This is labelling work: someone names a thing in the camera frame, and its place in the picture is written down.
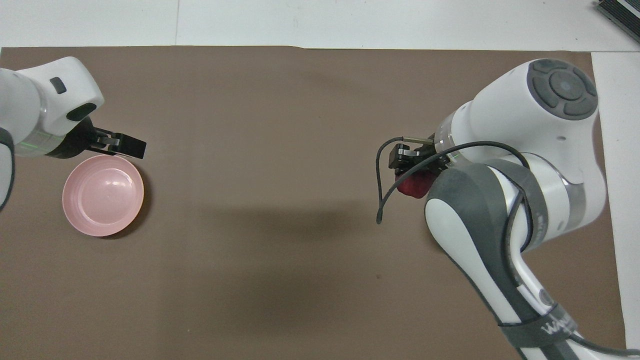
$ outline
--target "white surface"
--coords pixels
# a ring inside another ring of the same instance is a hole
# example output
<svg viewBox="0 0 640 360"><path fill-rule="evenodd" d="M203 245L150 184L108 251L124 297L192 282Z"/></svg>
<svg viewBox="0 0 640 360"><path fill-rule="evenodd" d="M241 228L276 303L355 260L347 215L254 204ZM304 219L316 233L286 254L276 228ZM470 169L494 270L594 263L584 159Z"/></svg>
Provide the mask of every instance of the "white surface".
<svg viewBox="0 0 640 360"><path fill-rule="evenodd" d="M178 0L0 0L0 47L173 45Z"/></svg>
<svg viewBox="0 0 640 360"><path fill-rule="evenodd" d="M593 70L627 346L640 348L640 53L595 53Z"/></svg>
<svg viewBox="0 0 640 360"><path fill-rule="evenodd" d="M640 51L593 0L0 0L0 47L297 45ZM627 346L640 347L640 54L594 54Z"/></svg>
<svg viewBox="0 0 640 360"><path fill-rule="evenodd" d="M640 51L593 0L0 0L0 47Z"/></svg>
<svg viewBox="0 0 640 360"><path fill-rule="evenodd" d="M180 0L178 45L638 51L592 0Z"/></svg>

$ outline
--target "black strap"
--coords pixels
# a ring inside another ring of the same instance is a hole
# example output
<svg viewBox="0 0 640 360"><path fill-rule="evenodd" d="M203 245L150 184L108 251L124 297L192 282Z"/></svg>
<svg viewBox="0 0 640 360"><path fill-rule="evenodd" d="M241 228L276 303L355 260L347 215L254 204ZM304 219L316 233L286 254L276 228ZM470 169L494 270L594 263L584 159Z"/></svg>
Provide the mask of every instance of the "black strap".
<svg viewBox="0 0 640 360"><path fill-rule="evenodd" d="M11 153L11 178L9 180L9 184L6 191L6 196L4 199L0 199L0 210L6 205L6 202L9 200L9 195L11 195L11 189L13 188L13 179L15 177L15 160L13 156L13 139L11 138L11 134L9 131L0 127L0 146L6 146L9 148L9 152Z"/></svg>
<svg viewBox="0 0 640 360"><path fill-rule="evenodd" d="M523 166L507 160L493 159L486 164L509 179L515 186L524 191L529 209L531 209L532 233L529 243L524 244L522 250L535 249L547 235L548 210L542 189L534 174Z"/></svg>
<svg viewBox="0 0 640 360"><path fill-rule="evenodd" d="M505 323L500 326L511 346L540 348L564 341L576 331L578 325L560 304L546 315L526 323Z"/></svg>

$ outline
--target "black cable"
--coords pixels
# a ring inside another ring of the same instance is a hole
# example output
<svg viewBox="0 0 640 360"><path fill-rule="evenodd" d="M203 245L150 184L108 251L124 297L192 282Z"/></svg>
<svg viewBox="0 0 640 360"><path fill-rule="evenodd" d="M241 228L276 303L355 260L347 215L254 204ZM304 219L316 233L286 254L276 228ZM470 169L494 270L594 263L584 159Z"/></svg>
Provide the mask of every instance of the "black cable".
<svg viewBox="0 0 640 360"><path fill-rule="evenodd" d="M624 357L640 356L640 350L635 348L619 349L619 348L603 347L601 345L594 344L587 339L581 338L575 333L569 335L569 338L574 342L576 342L576 344L582 345L583 347L586 347L595 352L600 352L603 354L613 355L613 356L624 356Z"/></svg>
<svg viewBox="0 0 640 360"><path fill-rule="evenodd" d="M507 222L504 226L504 233L502 237L504 238L504 243L502 244L502 255L506 258L506 264L509 267L509 275L511 276L511 280L513 281L513 285L518 287L522 285L522 278L518 274L518 271L515 269L513 265L513 260L511 260L511 230L513 228L513 222L515 221L516 214L518 213L518 209L520 208L521 203L525 200L525 195L523 191L519 191L518 195L516 195L515 200L513 201L513 205L509 210L509 215L507 216ZM531 230L527 230L527 238L531 236Z"/></svg>
<svg viewBox="0 0 640 360"><path fill-rule="evenodd" d="M380 179L380 154L382 154L382 150L384 150L387 145L392 142L400 142L403 141L403 136L398 136L397 138L391 138L383 143L378 149L378 153L376 155L376 177L378 178L378 204L382 201L382 180Z"/></svg>
<svg viewBox="0 0 640 360"><path fill-rule="evenodd" d="M391 196L391 194L393 193L393 191L400 185L402 184L405 180L407 180L408 177L410 177L411 175L413 175L414 173L422 170L423 168L427 167L427 165L429 165L430 163L443 158L445 155L450 154L452 152L455 151L459 151L462 149L466 149L468 147L477 147L477 146L492 146L492 147L499 147L501 149L507 150L508 152L510 152L511 154L513 154L516 158L518 158L518 160L520 160L520 162L522 163L522 166L524 166L525 168L529 168L529 163L527 162L527 160L524 158L524 156L522 156L522 154L520 154L520 152L518 152L515 148L505 144L505 143L501 143L501 142L492 142L492 141L480 141L480 142L470 142L470 143L463 143L460 145L456 145L453 147L448 148L445 151L439 152L438 154L432 155L424 160L422 160L420 163L417 163L414 167L412 167L411 169L409 169L409 171L405 172L398 180L396 180L394 182L394 184L391 186L391 188L389 189L389 191L387 192L387 194L385 195L384 198L382 198L382 186L380 185L380 182L378 182L379 186L378 186L378 194L379 194L379 204L378 204L378 216L376 217L376 223L380 224L382 223L382 209L385 207L385 203L387 202L387 200L389 199L389 197ZM380 158L380 152L382 151L382 148L378 151L378 157L376 158L376 171L378 173L380 173L380 166L379 166L379 158Z"/></svg>

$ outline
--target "gray button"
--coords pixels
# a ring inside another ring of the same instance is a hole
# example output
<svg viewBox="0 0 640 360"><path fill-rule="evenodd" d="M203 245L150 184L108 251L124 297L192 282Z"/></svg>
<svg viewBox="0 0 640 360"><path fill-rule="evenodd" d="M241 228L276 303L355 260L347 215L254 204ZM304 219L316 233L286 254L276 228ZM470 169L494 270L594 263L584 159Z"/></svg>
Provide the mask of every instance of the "gray button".
<svg viewBox="0 0 640 360"><path fill-rule="evenodd" d="M598 92L596 92L596 86L593 84L591 79L585 73L583 73L580 69L575 68L573 72L578 75L578 78L582 80L584 87L587 89L587 92L593 96L598 96Z"/></svg>
<svg viewBox="0 0 640 360"><path fill-rule="evenodd" d="M564 113L567 115L585 115L592 113L596 108L595 101L588 98L580 101L571 101L564 105Z"/></svg>
<svg viewBox="0 0 640 360"><path fill-rule="evenodd" d="M87 115L89 115L89 113L91 113L95 109L97 109L97 106L92 102L82 104L77 108L68 112L67 119L78 122L84 119Z"/></svg>
<svg viewBox="0 0 640 360"><path fill-rule="evenodd" d="M540 72L548 73L553 69L566 69L566 63L553 59L542 59L533 63L533 69Z"/></svg>
<svg viewBox="0 0 640 360"><path fill-rule="evenodd" d="M577 100L584 94L584 83L575 74L557 71L549 78L551 89L565 100Z"/></svg>
<svg viewBox="0 0 640 360"><path fill-rule="evenodd" d="M540 99L542 99L545 104L549 105L551 108L555 108L556 106L558 106L559 99L553 93L553 91L551 91L549 83L545 80L545 78L541 78L538 76L533 78L533 88L536 91L536 94L540 96Z"/></svg>
<svg viewBox="0 0 640 360"><path fill-rule="evenodd" d="M552 299L544 289L540 289L540 300L542 300L542 303L546 306L553 306L554 304L554 299Z"/></svg>
<svg viewBox="0 0 640 360"><path fill-rule="evenodd" d="M53 87L56 89L56 92L58 94L63 94L67 92L67 88L65 87L65 84L62 82L62 80L59 77L56 76L55 78L49 79L49 81L51 82L51 85L53 85Z"/></svg>

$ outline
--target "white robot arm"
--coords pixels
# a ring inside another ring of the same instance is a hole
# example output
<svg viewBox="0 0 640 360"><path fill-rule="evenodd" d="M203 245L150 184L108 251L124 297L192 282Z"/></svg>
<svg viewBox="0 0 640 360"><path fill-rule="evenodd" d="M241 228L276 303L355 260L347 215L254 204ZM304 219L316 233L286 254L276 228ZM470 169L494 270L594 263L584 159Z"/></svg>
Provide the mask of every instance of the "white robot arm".
<svg viewBox="0 0 640 360"><path fill-rule="evenodd" d="M592 130L593 82L572 64L540 59L509 71L447 117L416 151L397 145L393 189L429 172L425 216L523 359L622 359L579 336L521 253L593 221L605 203ZM400 189L421 197L417 188Z"/></svg>
<svg viewBox="0 0 640 360"><path fill-rule="evenodd" d="M11 192L14 155L70 158L91 150L144 156L145 142L93 126L89 114L103 103L93 77L73 57L0 69L0 210Z"/></svg>

